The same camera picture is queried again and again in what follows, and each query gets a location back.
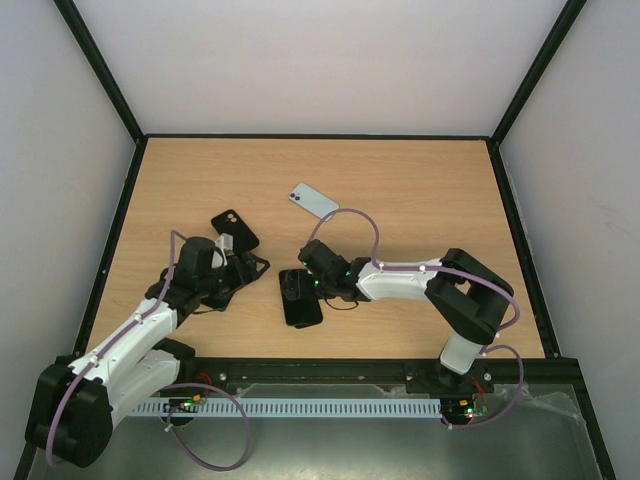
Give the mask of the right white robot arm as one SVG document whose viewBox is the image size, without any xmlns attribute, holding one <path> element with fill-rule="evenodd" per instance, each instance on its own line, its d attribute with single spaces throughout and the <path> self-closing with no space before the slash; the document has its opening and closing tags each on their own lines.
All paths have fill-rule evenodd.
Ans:
<svg viewBox="0 0 640 480">
<path fill-rule="evenodd" d="M 301 269 L 279 272 L 286 322 L 306 328 L 322 322 L 320 303 L 339 298 L 357 306 L 384 299 L 429 302 L 452 329 L 439 354 L 436 379 L 445 390 L 460 390 L 471 367 L 491 345 L 509 308 L 520 312 L 512 287 L 462 249 L 440 259 L 415 263 L 351 261 L 315 239 L 305 245 Z"/>
</svg>

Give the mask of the black phone screen up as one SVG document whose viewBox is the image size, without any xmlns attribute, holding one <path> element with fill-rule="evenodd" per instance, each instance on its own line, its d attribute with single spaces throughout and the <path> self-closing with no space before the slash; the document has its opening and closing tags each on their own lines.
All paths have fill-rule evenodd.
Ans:
<svg viewBox="0 0 640 480">
<path fill-rule="evenodd" d="M 281 272 L 279 283 L 281 292 Z M 323 321 L 323 314 L 316 295 L 313 278 L 313 298 L 309 300 L 286 300 L 281 294 L 285 323 L 289 327 L 303 329 L 319 325 Z"/>
</svg>

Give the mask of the light blue phone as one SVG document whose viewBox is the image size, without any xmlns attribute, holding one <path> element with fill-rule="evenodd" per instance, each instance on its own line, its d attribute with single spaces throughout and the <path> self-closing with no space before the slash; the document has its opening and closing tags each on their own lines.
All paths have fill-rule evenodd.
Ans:
<svg viewBox="0 0 640 480">
<path fill-rule="evenodd" d="M 297 184 L 288 199 L 318 219 L 329 219 L 340 205 L 306 183 Z"/>
</svg>

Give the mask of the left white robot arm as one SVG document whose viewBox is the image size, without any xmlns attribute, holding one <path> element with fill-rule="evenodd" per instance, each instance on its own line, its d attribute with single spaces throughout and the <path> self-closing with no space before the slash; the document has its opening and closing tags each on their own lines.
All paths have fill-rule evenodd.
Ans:
<svg viewBox="0 0 640 480">
<path fill-rule="evenodd" d="M 210 389 L 194 380 L 194 349 L 169 336 L 202 305 L 224 311 L 269 267 L 251 252 L 234 252 L 228 234 L 172 246 L 167 269 L 127 320 L 84 355 L 59 357 L 40 374 L 26 441 L 42 449 L 52 467 L 87 467 L 120 422 L 153 394 Z"/>
</svg>

